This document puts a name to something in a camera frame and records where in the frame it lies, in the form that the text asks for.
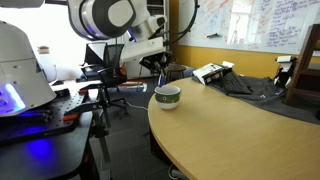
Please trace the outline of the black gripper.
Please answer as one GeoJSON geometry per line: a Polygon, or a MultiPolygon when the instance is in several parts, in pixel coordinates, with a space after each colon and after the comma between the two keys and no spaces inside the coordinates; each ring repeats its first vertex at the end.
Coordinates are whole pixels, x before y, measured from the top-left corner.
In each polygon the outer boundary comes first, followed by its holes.
{"type": "Polygon", "coordinates": [[[161,71],[162,76],[166,76],[165,68],[169,65],[171,59],[170,52],[161,52],[158,54],[143,57],[139,63],[151,71],[161,71]]]}

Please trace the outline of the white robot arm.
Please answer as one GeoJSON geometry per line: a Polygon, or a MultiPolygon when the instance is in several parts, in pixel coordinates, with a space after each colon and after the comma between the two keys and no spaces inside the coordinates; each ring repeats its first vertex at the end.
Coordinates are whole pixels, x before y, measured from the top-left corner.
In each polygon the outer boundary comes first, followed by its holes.
{"type": "MultiPolygon", "coordinates": [[[[133,43],[125,48],[123,61],[165,51],[155,33],[167,22],[152,15],[147,0],[65,0],[69,22],[80,37],[109,40],[125,33],[133,43]]],[[[11,117],[44,105],[56,97],[38,64],[27,34],[0,22],[0,117],[11,117]]]]}

